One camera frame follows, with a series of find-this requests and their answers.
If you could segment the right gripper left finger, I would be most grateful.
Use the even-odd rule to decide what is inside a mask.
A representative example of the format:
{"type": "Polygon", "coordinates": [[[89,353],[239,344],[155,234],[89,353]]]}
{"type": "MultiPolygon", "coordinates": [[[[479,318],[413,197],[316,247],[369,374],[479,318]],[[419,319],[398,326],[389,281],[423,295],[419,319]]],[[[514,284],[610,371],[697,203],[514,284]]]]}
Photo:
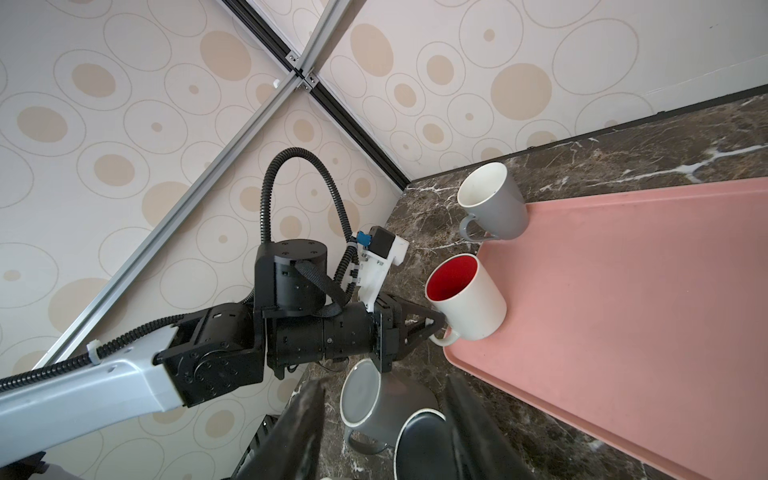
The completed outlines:
{"type": "Polygon", "coordinates": [[[234,479],[318,479],[325,420],[325,381],[302,386],[234,479]]]}

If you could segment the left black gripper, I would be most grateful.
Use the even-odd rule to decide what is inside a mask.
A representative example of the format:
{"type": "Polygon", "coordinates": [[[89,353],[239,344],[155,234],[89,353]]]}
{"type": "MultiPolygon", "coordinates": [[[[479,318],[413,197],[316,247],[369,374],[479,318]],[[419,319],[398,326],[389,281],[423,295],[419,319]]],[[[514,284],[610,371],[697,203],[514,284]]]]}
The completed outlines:
{"type": "Polygon", "coordinates": [[[330,317],[302,316],[267,322],[266,365],[276,377],[320,360],[367,354],[381,373],[446,326],[446,316],[402,297],[379,296],[369,312],[352,302],[330,317]]]}

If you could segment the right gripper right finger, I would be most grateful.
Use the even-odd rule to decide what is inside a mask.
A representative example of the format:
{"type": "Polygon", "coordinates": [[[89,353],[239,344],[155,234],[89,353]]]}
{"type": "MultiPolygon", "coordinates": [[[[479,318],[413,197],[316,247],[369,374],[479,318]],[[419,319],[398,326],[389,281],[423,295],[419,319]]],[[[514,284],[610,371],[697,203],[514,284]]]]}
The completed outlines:
{"type": "Polygon", "coordinates": [[[533,479],[533,472],[459,375],[450,375],[444,406],[459,479],[533,479]]]}

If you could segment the white mug red inside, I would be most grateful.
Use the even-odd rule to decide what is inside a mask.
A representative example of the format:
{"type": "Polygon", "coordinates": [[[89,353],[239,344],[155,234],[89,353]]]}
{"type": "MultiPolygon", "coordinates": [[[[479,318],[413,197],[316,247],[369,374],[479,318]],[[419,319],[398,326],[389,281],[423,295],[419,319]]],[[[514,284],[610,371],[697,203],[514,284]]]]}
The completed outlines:
{"type": "Polygon", "coordinates": [[[425,285],[428,301],[446,318],[449,332],[430,340],[447,347],[459,339],[478,341],[494,334],[507,317],[508,305],[477,256],[455,255],[442,262],[425,285]]]}

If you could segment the light grey mug white inside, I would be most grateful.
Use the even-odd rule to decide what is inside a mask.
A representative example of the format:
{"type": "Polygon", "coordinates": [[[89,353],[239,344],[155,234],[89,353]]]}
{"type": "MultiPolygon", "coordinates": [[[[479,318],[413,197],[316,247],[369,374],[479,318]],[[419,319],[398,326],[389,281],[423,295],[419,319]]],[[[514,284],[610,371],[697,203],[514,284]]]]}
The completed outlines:
{"type": "Polygon", "coordinates": [[[456,199],[466,212],[459,233],[468,242],[513,240],[528,227],[525,200],[504,163],[488,163],[473,171],[456,199]]]}

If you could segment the pink rectangular tray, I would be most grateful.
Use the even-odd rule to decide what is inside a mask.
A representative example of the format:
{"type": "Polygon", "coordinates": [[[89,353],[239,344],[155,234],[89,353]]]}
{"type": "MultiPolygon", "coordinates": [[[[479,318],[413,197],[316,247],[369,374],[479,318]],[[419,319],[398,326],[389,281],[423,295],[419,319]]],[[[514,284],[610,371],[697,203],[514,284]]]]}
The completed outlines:
{"type": "Polygon", "coordinates": [[[450,363],[683,479],[767,475],[767,182],[532,203],[509,313],[450,363]]]}

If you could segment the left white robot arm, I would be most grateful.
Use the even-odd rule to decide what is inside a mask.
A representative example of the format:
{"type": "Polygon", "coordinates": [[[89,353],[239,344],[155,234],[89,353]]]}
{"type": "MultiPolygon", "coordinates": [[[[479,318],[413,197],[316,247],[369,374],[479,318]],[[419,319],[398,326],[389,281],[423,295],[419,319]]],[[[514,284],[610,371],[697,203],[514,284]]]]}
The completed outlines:
{"type": "Polygon", "coordinates": [[[246,301],[146,323],[55,365],[1,382],[1,462],[107,426],[193,407],[290,367],[367,354],[381,372],[445,325],[442,313],[379,294],[351,302],[317,241],[267,242],[246,301]]]}

